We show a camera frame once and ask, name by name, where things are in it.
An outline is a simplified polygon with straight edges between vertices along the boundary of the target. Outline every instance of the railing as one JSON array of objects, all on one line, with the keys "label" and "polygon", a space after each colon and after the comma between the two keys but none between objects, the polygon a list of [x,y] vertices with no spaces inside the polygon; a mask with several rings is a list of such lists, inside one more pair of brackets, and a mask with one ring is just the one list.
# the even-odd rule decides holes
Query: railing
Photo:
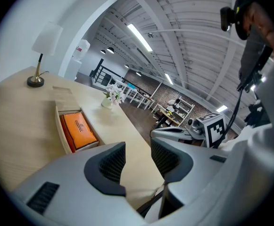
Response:
[{"label": "railing", "polygon": [[114,84],[116,82],[116,81],[113,80],[112,75],[115,75],[115,76],[119,77],[119,80],[122,83],[126,83],[126,84],[130,83],[130,84],[134,85],[140,93],[147,94],[147,95],[151,96],[151,94],[148,93],[147,91],[141,89],[140,87],[138,87],[135,84],[131,83],[130,81],[123,78],[119,74],[113,72],[112,70],[110,70],[110,69],[108,69],[108,68],[106,68],[102,65],[98,65],[91,76],[94,78],[95,83],[101,84],[103,86],[107,86],[110,83]]}]

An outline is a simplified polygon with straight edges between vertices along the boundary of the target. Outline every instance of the wooden table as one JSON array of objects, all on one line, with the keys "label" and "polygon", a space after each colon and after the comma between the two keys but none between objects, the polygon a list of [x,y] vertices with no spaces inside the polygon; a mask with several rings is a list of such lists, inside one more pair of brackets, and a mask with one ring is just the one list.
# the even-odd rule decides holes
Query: wooden table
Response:
[{"label": "wooden table", "polygon": [[55,124],[52,86],[70,88],[87,119],[105,143],[126,142],[126,165],[120,184],[128,202],[137,208],[160,187],[161,177],[150,147],[119,106],[101,106],[101,91],[45,73],[44,86],[26,84],[34,67],[24,69],[0,83],[0,182],[12,191],[27,177],[52,160],[65,155]]},{"label": "wooden table", "polygon": [[159,124],[156,126],[156,128],[160,128],[160,126],[161,126],[162,124],[164,124],[164,123],[166,122],[167,119],[170,119],[170,120],[172,121],[171,123],[174,122],[174,123],[177,124],[177,125],[180,124],[178,121],[175,121],[173,118],[171,118],[169,115],[167,115],[167,112],[165,112],[164,110],[161,110],[161,109],[160,109],[160,112],[161,112],[163,115],[165,115],[165,118],[163,118],[163,119],[159,122]]}]

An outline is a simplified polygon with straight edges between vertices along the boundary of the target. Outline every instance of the lamp base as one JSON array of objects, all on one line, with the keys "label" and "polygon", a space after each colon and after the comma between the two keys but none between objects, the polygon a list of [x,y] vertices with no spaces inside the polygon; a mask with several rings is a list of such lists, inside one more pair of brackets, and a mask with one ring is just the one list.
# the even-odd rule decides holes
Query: lamp base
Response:
[{"label": "lamp base", "polygon": [[32,81],[32,78],[33,78],[33,77],[34,77],[34,76],[31,76],[31,77],[29,77],[29,78],[27,79],[27,85],[28,85],[28,86],[36,88],[36,87],[41,87],[41,86],[44,85],[44,79],[43,79],[42,77],[38,77],[39,80],[40,80],[39,82],[34,82],[34,81]]}]

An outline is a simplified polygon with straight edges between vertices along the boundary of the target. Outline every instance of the black cable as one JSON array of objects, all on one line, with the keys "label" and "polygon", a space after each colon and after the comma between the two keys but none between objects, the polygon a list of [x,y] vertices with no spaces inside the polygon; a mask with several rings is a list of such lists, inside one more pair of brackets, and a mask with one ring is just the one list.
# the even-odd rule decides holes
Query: black cable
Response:
[{"label": "black cable", "polygon": [[243,92],[243,90],[241,89],[241,90],[240,90],[239,98],[238,98],[237,103],[236,103],[236,106],[235,106],[235,108],[234,108],[234,110],[233,110],[232,116],[231,116],[231,118],[230,118],[230,120],[229,120],[229,122],[228,122],[227,128],[226,128],[225,132],[223,133],[223,135],[218,139],[217,143],[214,145],[213,148],[215,148],[215,149],[217,149],[217,148],[220,146],[222,140],[225,139],[226,134],[228,133],[229,129],[231,128],[231,126],[232,126],[233,123],[234,123],[235,117],[236,117],[237,112],[238,112],[239,107],[240,107],[242,92]]},{"label": "black cable", "polygon": [[49,72],[49,71],[42,72],[39,76],[41,76],[43,73],[46,73],[46,72]]}]

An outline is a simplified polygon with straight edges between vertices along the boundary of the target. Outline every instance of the fluorescent light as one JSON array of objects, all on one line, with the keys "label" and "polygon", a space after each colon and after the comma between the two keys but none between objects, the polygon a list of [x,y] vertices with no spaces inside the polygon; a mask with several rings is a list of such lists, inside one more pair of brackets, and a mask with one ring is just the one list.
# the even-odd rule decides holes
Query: fluorescent light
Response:
[{"label": "fluorescent light", "polygon": [[166,75],[166,77],[168,78],[169,83],[171,83],[171,84],[173,85],[173,82],[171,81],[169,75],[168,75],[168,74],[165,74],[165,75]]},{"label": "fluorescent light", "polygon": [[222,112],[222,111],[224,111],[227,108],[228,108],[227,106],[223,105],[222,107],[218,108],[216,111],[217,112]]},{"label": "fluorescent light", "polygon": [[136,35],[136,37],[140,40],[140,42],[144,45],[144,47],[147,49],[148,52],[151,52],[152,49],[149,46],[149,44],[146,42],[146,40],[143,38],[143,36],[139,33],[139,31],[135,28],[134,25],[130,24],[127,26],[133,33]]}]

